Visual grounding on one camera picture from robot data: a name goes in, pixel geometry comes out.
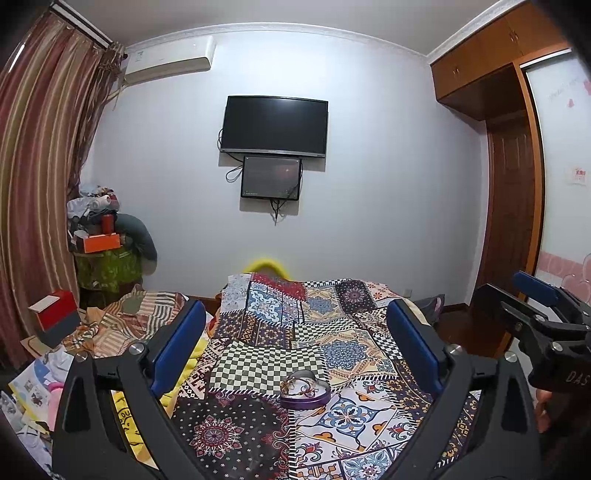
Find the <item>striped red curtain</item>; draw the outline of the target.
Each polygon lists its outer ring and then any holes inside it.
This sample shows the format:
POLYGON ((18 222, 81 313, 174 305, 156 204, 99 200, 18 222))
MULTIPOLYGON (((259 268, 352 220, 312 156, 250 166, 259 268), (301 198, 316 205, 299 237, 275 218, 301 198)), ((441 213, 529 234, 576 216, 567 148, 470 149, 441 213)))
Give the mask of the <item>striped red curtain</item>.
POLYGON ((27 359, 29 307, 78 291, 68 250, 73 199, 123 48, 103 48, 54 13, 41 16, 1 72, 1 365, 27 359))

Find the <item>purple heart jewelry box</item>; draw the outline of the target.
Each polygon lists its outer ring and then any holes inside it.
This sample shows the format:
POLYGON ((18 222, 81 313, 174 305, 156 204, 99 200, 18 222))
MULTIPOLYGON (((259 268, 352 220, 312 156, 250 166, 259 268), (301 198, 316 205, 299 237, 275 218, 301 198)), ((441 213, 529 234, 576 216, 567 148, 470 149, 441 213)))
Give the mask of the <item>purple heart jewelry box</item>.
POLYGON ((280 382, 280 405, 302 411, 325 406, 332 397, 327 381, 318 379, 311 370, 298 370, 280 382))

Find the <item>colourful patchwork bedspread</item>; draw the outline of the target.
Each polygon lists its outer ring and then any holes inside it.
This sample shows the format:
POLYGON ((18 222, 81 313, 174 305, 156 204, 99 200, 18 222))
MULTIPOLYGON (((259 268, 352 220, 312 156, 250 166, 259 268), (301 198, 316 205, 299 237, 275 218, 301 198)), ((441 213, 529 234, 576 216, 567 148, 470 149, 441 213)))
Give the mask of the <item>colourful patchwork bedspread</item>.
POLYGON ((147 341, 78 354, 54 434, 67 479, 384 479, 421 437, 434 478, 464 454, 480 393, 422 312, 353 279, 228 280, 147 341))

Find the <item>orange box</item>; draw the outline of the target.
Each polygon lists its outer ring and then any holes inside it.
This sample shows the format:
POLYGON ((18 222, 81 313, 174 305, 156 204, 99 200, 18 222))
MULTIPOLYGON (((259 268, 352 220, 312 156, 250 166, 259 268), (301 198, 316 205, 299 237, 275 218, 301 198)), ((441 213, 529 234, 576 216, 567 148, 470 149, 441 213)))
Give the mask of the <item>orange box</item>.
POLYGON ((115 250, 121 247, 117 233, 92 235, 83 239, 83 251, 86 254, 115 250))

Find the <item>white air conditioner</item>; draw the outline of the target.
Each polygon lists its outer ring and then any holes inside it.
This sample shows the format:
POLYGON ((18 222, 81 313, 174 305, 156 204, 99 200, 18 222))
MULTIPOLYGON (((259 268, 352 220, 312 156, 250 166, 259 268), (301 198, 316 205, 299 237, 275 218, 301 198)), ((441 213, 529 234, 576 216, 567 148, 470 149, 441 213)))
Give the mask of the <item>white air conditioner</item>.
POLYGON ((184 38, 145 47, 128 55, 127 85, 211 70, 215 51, 212 36, 184 38))

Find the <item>small dark wall screen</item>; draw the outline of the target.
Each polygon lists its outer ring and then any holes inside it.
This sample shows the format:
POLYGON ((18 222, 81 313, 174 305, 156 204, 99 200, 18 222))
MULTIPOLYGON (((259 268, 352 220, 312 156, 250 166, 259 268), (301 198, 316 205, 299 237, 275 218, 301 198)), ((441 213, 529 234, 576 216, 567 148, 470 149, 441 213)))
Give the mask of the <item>small dark wall screen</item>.
POLYGON ((300 191, 300 158, 246 156, 243 159, 240 197, 297 201, 300 191))

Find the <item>dark green plush pillow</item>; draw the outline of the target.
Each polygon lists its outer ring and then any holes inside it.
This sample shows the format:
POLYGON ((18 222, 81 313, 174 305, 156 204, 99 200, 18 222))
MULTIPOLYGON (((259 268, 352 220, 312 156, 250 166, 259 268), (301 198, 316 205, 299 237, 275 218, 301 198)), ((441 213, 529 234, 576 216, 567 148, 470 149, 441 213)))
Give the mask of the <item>dark green plush pillow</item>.
POLYGON ((115 221, 115 232, 125 237, 124 244, 139 255, 142 271, 151 275, 157 268, 157 250, 152 237, 141 220, 129 214, 119 213, 115 221))

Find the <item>black wall television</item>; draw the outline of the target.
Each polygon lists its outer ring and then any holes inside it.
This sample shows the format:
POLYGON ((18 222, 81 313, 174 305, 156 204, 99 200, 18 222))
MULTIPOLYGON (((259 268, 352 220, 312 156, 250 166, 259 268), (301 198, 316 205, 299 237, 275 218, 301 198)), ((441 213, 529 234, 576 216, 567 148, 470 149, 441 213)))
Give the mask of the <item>black wall television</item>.
POLYGON ((327 154, 329 103, 279 96, 229 96, 219 147, 224 153, 327 154))

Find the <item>yellow round cushion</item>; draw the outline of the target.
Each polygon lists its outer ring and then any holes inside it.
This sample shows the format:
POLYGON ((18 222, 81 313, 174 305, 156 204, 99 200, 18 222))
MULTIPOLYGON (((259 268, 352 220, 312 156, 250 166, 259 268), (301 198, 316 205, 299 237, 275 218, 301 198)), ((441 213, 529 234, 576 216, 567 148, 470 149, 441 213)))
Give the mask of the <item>yellow round cushion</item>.
POLYGON ((270 273, 274 277, 290 280, 290 274, 287 273, 287 269, 284 268, 283 264, 272 258, 256 259, 246 265, 242 269, 242 273, 270 273))

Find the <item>wooden wardrobe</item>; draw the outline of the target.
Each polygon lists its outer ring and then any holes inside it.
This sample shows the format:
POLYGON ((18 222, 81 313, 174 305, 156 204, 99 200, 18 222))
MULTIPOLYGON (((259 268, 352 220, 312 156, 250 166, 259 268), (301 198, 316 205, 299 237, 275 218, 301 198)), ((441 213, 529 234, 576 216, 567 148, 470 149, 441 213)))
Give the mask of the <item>wooden wardrobe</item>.
POLYGON ((499 1, 432 56, 437 100, 486 127, 488 209, 476 284, 509 292, 523 270, 556 278, 587 300, 590 262, 544 252, 542 134, 525 64, 567 47, 531 1, 499 1))

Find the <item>red and white box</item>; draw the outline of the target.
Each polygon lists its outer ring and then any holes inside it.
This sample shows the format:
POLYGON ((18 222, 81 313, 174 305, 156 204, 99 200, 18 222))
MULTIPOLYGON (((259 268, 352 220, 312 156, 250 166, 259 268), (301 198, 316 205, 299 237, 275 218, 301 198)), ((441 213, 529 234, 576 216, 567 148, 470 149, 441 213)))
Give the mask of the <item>red and white box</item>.
POLYGON ((38 338, 50 348, 57 347, 81 323, 77 304, 70 291, 56 290, 28 309, 37 318, 40 328, 38 338))

